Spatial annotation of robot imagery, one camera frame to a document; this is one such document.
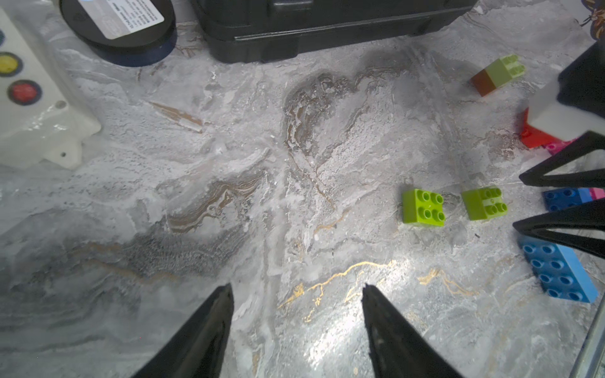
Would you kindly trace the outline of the long blue lego brick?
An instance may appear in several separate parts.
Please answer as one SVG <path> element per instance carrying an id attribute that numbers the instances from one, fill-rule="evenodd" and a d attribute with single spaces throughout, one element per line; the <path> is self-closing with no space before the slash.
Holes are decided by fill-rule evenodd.
<path id="1" fill-rule="evenodd" d="M 518 245 L 547 295 L 574 302 L 596 301 L 596 286 L 570 247 L 529 236 L 519 236 Z"/>

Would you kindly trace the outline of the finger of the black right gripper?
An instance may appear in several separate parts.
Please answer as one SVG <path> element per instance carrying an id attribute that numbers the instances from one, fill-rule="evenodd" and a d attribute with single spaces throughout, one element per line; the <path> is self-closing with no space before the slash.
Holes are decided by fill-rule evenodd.
<path id="1" fill-rule="evenodd" d="M 604 259 L 603 239 L 561 232 L 561 230 L 604 232 L 603 198 L 581 206 L 518 220 L 513 223 L 513 228 L 523 236 L 560 244 Z"/>

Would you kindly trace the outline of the small blue lego brick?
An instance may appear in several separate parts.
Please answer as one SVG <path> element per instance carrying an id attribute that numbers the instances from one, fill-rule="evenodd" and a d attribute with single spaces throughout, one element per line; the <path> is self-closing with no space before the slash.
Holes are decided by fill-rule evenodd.
<path id="1" fill-rule="evenodd" d="M 593 201 L 590 190 L 587 188 L 559 188 L 543 192 L 542 197 L 548 212 L 581 206 Z"/>

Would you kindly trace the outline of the green lego brick middle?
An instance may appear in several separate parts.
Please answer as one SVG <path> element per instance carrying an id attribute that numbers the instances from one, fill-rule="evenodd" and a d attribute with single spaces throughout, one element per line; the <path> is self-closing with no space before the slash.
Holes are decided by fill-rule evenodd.
<path id="1" fill-rule="evenodd" d="M 463 202 L 471 221 L 486 221 L 507 215 L 508 207 L 498 187 L 482 187 L 462 193 Z"/>

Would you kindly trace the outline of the white button control box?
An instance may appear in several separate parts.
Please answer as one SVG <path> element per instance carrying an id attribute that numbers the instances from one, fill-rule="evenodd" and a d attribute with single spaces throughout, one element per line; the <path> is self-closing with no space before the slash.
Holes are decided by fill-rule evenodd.
<path id="1" fill-rule="evenodd" d="M 102 126 L 69 76 L 14 15 L 1 12 L 1 164 L 82 163 L 83 142 Z"/>

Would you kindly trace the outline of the black plastic tool case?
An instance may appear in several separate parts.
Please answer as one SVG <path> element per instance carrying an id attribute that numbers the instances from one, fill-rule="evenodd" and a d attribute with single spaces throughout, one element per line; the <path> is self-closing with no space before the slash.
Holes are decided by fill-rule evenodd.
<path id="1" fill-rule="evenodd" d="M 467 0 L 193 1 L 211 55 L 269 62 L 301 53 L 436 32 L 471 11 Z"/>

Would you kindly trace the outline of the orange lego brick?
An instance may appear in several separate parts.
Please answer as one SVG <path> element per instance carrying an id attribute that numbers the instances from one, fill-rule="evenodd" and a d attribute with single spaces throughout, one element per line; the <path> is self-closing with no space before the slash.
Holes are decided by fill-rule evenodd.
<path id="1" fill-rule="evenodd" d="M 474 75 L 470 82 L 475 87 L 481 97 L 485 97 L 496 90 L 496 85 L 493 83 L 490 75 L 485 70 Z"/>

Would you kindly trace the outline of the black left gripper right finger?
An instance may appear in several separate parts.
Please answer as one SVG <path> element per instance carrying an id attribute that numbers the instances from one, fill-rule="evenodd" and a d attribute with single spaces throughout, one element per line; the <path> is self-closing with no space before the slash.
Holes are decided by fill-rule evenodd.
<path id="1" fill-rule="evenodd" d="M 376 377 L 460 377 L 375 286 L 362 291 L 362 309 Z"/>

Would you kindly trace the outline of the lime green lego brick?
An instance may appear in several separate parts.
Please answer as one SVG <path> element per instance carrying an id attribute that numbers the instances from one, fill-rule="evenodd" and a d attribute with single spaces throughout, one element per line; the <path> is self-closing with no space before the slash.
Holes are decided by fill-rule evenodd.
<path id="1" fill-rule="evenodd" d="M 510 54 L 496 59 L 485 68 L 491 82 L 496 88 L 500 88 L 526 73 L 526 67 L 518 60 L 518 55 Z"/>

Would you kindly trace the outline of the pink lego brick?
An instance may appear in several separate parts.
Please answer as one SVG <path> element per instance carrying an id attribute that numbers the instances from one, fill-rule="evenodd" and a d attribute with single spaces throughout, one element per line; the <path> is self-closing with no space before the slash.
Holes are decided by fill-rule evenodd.
<path id="1" fill-rule="evenodd" d="M 592 187 L 589 189 L 589 193 L 594 201 L 605 198 L 605 190 L 601 188 Z"/>

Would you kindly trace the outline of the green lego brick cluster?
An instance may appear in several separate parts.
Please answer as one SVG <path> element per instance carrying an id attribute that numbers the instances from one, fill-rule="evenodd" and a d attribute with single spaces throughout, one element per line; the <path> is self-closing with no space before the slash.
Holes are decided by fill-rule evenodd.
<path id="1" fill-rule="evenodd" d="M 408 225 L 444 227 L 444 198 L 441 194 L 412 189 L 402 194 L 403 223 Z"/>

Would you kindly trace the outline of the black round tape roll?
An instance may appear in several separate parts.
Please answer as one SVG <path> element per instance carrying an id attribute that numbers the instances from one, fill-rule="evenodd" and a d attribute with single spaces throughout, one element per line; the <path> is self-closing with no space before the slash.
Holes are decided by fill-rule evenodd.
<path id="1" fill-rule="evenodd" d="M 143 67 L 171 54 L 176 17 L 165 0 L 61 0 L 66 24 L 100 58 L 119 66 Z"/>

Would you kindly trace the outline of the red lego brick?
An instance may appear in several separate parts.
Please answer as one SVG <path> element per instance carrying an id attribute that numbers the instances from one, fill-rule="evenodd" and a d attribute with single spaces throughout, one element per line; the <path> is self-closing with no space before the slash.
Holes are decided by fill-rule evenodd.
<path id="1" fill-rule="evenodd" d="M 520 139 L 521 142 L 529 149 L 560 142 L 560 140 L 556 137 L 542 132 L 529 124 L 529 108 L 523 112 L 523 123 Z"/>

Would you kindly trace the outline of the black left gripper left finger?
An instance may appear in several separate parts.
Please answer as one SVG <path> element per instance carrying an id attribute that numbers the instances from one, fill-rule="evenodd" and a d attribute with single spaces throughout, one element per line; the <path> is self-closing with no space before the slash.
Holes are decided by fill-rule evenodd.
<path id="1" fill-rule="evenodd" d="M 217 287 L 135 377 L 219 377 L 234 312 L 232 286 Z"/>

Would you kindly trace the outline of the magenta lego brick middle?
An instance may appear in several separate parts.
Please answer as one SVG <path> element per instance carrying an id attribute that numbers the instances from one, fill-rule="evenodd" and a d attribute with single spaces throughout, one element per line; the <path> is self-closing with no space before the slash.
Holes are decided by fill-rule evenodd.
<path id="1" fill-rule="evenodd" d="M 555 154 L 558 154 L 561 150 L 563 150 L 564 148 L 566 148 L 573 142 L 574 142 L 574 140 L 548 143 L 548 144 L 544 145 L 544 149 L 546 151 L 548 151 L 549 154 L 555 155 Z"/>

